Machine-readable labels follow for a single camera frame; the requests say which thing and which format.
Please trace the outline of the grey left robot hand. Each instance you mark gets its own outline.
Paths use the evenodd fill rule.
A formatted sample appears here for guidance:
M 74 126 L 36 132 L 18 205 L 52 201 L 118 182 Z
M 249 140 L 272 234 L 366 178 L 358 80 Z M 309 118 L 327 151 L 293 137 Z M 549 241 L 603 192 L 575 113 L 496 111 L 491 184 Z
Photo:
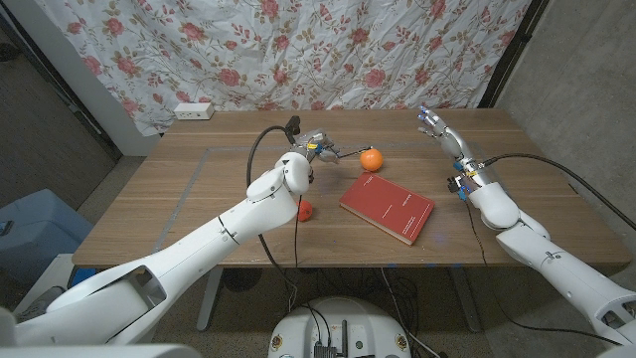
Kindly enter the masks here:
M 323 162 L 339 161 L 339 149 L 323 128 L 296 135 L 294 139 L 291 150 L 303 155 L 309 163 L 315 158 Z

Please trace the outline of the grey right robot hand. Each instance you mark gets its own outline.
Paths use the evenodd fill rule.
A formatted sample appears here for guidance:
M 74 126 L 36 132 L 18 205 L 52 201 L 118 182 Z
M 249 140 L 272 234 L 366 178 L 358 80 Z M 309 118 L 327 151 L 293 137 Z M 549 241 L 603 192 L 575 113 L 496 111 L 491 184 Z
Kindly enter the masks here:
M 475 171 L 478 164 L 461 135 L 448 126 L 445 121 L 431 109 L 422 106 L 417 118 L 422 126 L 420 132 L 434 138 L 443 152 L 454 160 L 453 166 L 460 171 Z

